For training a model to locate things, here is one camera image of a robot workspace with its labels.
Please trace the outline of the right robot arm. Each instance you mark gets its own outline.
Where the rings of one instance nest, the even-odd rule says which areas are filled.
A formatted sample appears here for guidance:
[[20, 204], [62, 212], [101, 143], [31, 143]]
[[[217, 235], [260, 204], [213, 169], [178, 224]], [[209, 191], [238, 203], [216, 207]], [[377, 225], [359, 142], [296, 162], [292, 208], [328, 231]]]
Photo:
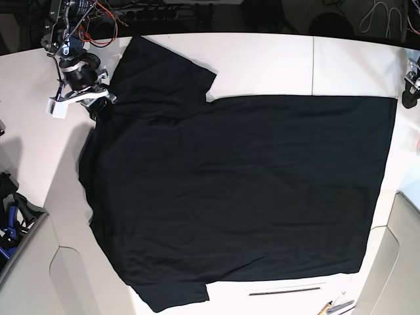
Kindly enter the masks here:
[[[92, 19], [107, 16], [114, 23], [111, 39], [94, 40], [88, 32]], [[115, 104], [117, 97], [103, 83], [109, 78], [100, 69], [100, 58], [84, 48], [90, 44], [103, 49], [117, 39], [116, 15], [100, 1], [52, 1], [45, 21], [41, 46], [54, 62], [58, 75], [58, 90], [47, 102], [47, 113], [64, 119], [71, 104], [78, 103], [96, 120], [101, 109]]]

